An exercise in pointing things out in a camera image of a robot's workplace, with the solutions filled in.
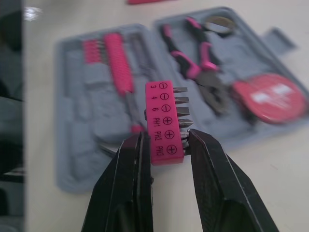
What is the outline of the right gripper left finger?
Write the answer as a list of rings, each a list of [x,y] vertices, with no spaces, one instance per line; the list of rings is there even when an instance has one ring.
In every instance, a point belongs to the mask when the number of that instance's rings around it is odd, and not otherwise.
[[[96,182],[84,218],[84,232],[153,230],[150,137],[124,140]]]

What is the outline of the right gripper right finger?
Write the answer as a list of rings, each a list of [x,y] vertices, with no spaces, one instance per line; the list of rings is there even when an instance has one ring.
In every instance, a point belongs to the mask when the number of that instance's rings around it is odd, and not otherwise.
[[[251,179],[210,134],[191,129],[195,195],[205,232],[277,232]]]

